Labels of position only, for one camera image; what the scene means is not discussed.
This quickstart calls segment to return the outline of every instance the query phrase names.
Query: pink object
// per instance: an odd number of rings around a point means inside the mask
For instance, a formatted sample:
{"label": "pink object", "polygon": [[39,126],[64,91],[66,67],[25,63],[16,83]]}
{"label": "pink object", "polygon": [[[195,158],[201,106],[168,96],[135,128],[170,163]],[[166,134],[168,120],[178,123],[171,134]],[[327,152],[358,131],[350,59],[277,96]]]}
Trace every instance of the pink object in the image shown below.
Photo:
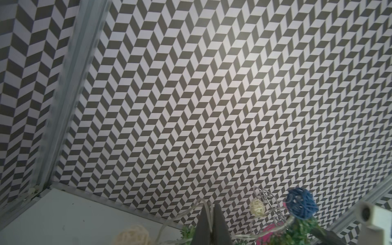
{"label": "pink object", "polygon": [[[263,231],[271,230],[272,228],[275,228],[275,224],[270,224],[270,225],[268,225]],[[272,232],[268,233],[267,235],[265,235],[265,236],[263,236],[263,237],[258,238],[258,239],[256,240],[256,244],[257,244],[257,245],[263,245],[263,244],[265,244],[266,242],[269,241],[269,238],[271,237],[271,235],[272,235]]]}

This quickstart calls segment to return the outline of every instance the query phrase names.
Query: herringbone wallpaper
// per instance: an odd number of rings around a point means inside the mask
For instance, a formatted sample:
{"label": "herringbone wallpaper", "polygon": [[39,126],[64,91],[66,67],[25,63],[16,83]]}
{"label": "herringbone wallpaper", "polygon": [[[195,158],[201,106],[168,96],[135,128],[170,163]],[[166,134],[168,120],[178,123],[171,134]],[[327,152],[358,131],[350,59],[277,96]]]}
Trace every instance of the herringbone wallpaper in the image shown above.
{"label": "herringbone wallpaper", "polygon": [[252,186],[301,186],[328,225],[390,173],[391,13],[114,0],[54,180],[164,218],[204,197],[235,233],[271,222],[252,221]]}
{"label": "herringbone wallpaper", "polygon": [[0,208],[29,187],[79,10],[78,0],[5,3],[0,1]]}

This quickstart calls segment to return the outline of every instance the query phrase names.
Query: chevron patterned wall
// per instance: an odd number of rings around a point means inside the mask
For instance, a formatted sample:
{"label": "chevron patterned wall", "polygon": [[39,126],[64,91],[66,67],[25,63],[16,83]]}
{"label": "chevron patterned wall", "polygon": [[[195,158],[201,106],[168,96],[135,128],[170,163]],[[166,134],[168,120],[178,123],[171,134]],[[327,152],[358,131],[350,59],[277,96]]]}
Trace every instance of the chevron patterned wall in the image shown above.
{"label": "chevron patterned wall", "polygon": [[[331,224],[391,170],[392,3],[113,0],[54,181],[257,231],[252,186]],[[195,224],[199,210],[180,223]]]}
{"label": "chevron patterned wall", "polygon": [[[383,198],[378,200],[376,205],[388,210],[392,210],[392,190],[390,190],[389,193],[386,194]],[[355,245],[358,242],[360,230],[361,224],[358,221],[354,221],[338,235],[348,245]]]}
{"label": "chevron patterned wall", "polygon": [[0,4],[0,208],[29,187],[78,0]]}

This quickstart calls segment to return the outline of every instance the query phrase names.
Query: wicker ball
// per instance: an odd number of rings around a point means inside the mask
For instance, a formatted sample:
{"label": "wicker ball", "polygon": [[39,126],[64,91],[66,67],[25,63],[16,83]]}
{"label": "wicker ball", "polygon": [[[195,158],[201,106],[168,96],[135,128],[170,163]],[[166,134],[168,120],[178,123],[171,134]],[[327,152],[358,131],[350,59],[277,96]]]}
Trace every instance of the wicker ball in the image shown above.
{"label": "wicker ball", "polygon": [[118,234],[112,245],[150,245],[151,243],[148,231],[141,225],[135,225]]}
{"label": "wicker ball", "polygon": [[289,190],[286,205],[290,214],[300,220],[310,219],[319,210],[313,195],[307,189],[299,187]]}
{"label": "wicker ball", "polygon": [[250,202],[250,213],[255,217],[265,217],[265,205],[259,199]]}

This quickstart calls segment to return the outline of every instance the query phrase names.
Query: wire decoration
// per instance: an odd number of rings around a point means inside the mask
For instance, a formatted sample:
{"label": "wire decoration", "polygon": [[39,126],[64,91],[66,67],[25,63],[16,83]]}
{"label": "wire decoration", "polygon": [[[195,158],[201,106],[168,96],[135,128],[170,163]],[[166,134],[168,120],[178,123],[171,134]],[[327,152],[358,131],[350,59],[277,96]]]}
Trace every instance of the wire decoration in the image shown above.
{"label": "wire decoration", "polygon": [[274,194],[267,189],[260,189],[256,186],[253,187],[253,193],[257,199],[262,201],[264,204],[268,204],[270,210],[266,211],[265,214],[268,215],[272,213],[275,226],[279,226],[286,222],[287,219],[282,211],[285,207],[279,206],[278,199]]}

